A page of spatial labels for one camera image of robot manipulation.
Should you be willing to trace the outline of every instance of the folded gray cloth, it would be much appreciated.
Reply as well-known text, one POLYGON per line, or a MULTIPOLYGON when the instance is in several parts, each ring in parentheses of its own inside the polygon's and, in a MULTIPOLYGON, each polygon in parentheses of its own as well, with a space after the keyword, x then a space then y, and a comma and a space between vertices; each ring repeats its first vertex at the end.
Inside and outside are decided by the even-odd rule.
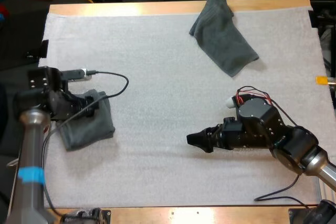
MULTIPOLYGON (((84 94, 76 94, 78 97, 92 96, 94 100, 105 95, 105 92, 97 92, 95 89, 84 94)), ((115 132, 111 118, 109 99, 103 99, 99 103, 99 109, 91 117, 82 117, 71 120, 60 128, 60 134, 67 151, 83 148, 98 140, 111 138, 115 132)))
POLYGON ((226 0, 207 0, 189 32, 202 50, 231 77, 259 58, 233 24, 233 16, 226 0))

